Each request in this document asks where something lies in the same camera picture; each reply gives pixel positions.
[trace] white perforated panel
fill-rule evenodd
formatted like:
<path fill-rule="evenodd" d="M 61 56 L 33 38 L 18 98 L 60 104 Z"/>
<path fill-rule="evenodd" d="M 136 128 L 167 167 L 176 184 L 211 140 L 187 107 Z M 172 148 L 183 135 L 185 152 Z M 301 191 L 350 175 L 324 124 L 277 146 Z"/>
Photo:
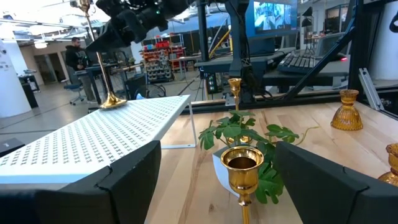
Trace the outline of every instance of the white perforated panel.
<path fill-rule="evenodd" d="M 73 182 L 160 140 L 190 96 L 98 110 L 0 158 L 0 183 Z"/>

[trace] keyboard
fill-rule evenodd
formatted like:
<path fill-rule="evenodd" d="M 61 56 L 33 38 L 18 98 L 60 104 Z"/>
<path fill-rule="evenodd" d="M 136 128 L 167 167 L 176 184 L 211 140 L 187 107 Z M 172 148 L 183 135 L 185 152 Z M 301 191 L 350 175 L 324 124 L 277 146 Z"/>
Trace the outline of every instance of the keyboard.
<path fill-rule="evenodd" d="M 289 53 L 278 64 L 277 70 L 280 72 L 301 73 L 309 72 L 318 61 L 312 56 L 294 55 Z"/>

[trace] gold candle holder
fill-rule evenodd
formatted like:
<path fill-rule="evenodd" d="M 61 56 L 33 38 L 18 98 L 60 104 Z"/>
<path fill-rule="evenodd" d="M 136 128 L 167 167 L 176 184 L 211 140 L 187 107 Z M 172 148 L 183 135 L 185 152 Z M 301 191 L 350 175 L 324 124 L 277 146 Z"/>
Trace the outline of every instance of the gold candle holder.
<path fill-rule="evenodd" d="M 341 90 L 341 102 L 343 106 L 337 109 L 330 125 L 344 131 L 356 131 L 363 128 L 358 110 L 354 107 L 358 90 Z"/>
<path fill-rule="evenodd" d="M 229 86 L 231 88 L 231 92 L 234 95 L 234 99 L 235 99 L 235 110 L 239 110 L 239 93 L 241 92 L 241 78 L 230 78 L 228 80 Z M 232 144 L 235 142 L 235 140 L 233 138 L 228 138 L 227 141 Z M 250 142 L 252 141 L 251 138 L 249 138 L 248 136 L 243 136 L 240 139 L 241 142 L 243 143 L 248 143 L 250 144 Z"/>
<path fill-rule="evenodd" d="M 379 180 L 398 187 L 398 143 L 388 145 L 386 150 L 391 171 L 381 175 Z"/>
<path fill-rule="evenodd" d="M 232 147 L 221 155 L 221 163 L 228 169 L 229 186 L 239 194 L 243 224 L 250 223 L 250 194 L 258 187 L 258 169 L 263 161 L 264 156 L 260 150 L 249 146 Z"/>
<path fill-rule="evenodd" d="M 93 28 L 90 23 L 90 15 L 88 14 L 88 10 L 90 9 L 90 0 L 77 0 L 76 2 L 77 2 L 77 7 L 85 13 L 85 17 L 86 17 L 86 20 L 88 23 L 88 29 L 90 31 L 91 38 L 94 41 L 95 40 L 94 32 L 93 32 Z M 103 80 L 105 83 L 106 91 L 108 92 L 105 102 L 102 105 L 100 105 L 99 108 L 100 109 L 110 109 L 110 108 L 116 108 L 116 107 L 125 105 L 127 103 L 127 100 L 118 98 L 114 94 L 114 92 L 111 91 L 111 87 L 110 87 L 108 78 L 106 76 L 106 70 L 102 63 L 102 56 L 99 52 L 96 52 L 96 54 L 97 54 L 99 66 L 101 67 L 102 77 L 103 77 Z"/>

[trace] white pot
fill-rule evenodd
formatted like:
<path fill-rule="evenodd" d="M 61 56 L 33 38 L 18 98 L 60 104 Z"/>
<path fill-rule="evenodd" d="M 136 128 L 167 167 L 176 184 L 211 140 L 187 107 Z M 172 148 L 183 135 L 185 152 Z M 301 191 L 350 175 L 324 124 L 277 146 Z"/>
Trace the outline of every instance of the white pot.
<path fill-rule="evenodd" d="M 239 194 L 234 192 L 231 189 L 231 187 L 229 186 L 228 169 L 221 163 L 221 155 L 227 149 L 228 149 L 228 147 L 224 147 L 224 148 L 220 149 L 219 151 L 216 151 L 215 153 L 213 153 L 214 170 L 216 171 L 218 181 L 222 184 L 222 186 L 225 189 L 227 189 L 229 192 L 231 192 L 233 195 L 235 195 L 236 197 L 239 197 Z"/>

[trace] man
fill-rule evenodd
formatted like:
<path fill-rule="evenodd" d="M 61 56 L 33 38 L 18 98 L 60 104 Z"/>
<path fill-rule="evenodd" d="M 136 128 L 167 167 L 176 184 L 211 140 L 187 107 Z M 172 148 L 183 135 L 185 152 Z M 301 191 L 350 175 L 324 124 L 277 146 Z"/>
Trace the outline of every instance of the man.
<path fill-rule="evenodd" d="M 86 53 L 84 49 L 80 47 L 80 39 L 78 37 L 72 38 L 72 45 L 66 46 L 66 61 L 67 65 L 74 69 L 74 71 L 84 70 L 85 66 L 83 63 Z M 85 90 L 87 96 L 87 102 L 96 103 L 93 90 L 91 89 L 91 80 L 88 75 L 79 78 L 83 84 L 83 89 Z"/>

